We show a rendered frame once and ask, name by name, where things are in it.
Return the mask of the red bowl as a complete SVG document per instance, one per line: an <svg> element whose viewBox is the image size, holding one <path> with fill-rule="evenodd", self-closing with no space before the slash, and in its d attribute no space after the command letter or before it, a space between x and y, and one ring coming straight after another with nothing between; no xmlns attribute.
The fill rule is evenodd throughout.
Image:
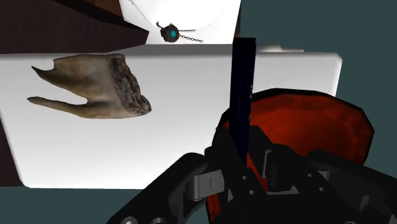
<svg viewBox="0 0 397 224"><path fill-rule="evenodd" d="M374 129L361 108L322 92L275 88L253 94L250 124L263 131L265 143L250 146L247 167L256 175L264 190L269 178L262 176L265 147L277 143L292 147L306 157L315 149L324 150L363 164L368 156ZM258 224L316 224L330 221L335 211L321 212L320 203L298 194L273 195L268 211Z"/></svg>

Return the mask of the brown tooth-shaped figure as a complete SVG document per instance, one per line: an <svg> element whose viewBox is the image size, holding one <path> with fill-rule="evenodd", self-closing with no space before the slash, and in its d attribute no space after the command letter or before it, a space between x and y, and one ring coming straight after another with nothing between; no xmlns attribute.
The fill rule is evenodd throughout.
<svg viewBox="0 0 397 224"><path fill-rule="evenodd" d="M51 70L32 69L42 80L87 100L70 104L28 97L33 104L90 119L132 118L152 111L123 54L79 54L54 59Z"/></svg>

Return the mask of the white table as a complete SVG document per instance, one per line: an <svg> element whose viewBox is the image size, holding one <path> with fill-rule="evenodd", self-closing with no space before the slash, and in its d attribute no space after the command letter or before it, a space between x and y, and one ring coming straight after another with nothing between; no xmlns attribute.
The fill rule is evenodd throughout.
<svg viewBox="0 0 397 224"><path fill-rule="evenodd" d="M28 102L82 104L34 72L52 54L0 55L0 117L29 188L143 189L185 153L202 153L229 106L230 45L143 45L123 50L152 112L83 119Z"/></svg>

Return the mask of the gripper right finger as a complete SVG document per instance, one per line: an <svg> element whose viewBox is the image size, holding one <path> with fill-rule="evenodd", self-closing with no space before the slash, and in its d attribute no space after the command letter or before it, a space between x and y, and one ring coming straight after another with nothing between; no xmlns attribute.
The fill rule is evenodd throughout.
<svg viewBox="0 0 397 224"><path fill-rule="evenodd" d="M323 150L306 155L249 130L249 156L271 195L292 195L324 214L397 218L397 179Z"/></svg>

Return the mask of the dark blue slab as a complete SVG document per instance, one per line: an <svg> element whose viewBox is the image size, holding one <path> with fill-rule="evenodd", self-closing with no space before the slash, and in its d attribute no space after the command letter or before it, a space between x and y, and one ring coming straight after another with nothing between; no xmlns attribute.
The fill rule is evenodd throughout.
<svg viewBox="0 0 397 224"><path fill-rule="evenodd" d="M233 40L229 131L243 164L247 162L255 58L255 38Z"/></svg>

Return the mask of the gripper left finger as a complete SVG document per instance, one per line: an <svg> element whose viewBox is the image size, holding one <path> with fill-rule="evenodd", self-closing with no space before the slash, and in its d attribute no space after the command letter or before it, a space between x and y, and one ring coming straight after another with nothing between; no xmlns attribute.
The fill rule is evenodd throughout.
<svg viewBox="0 0 397 224"><path fill-rule="evenodd" d="M187 153L117 211L106 224L186 224L200 207L215 207L211 224L260 221L264 189L218 128L205 155Z"/></svg>

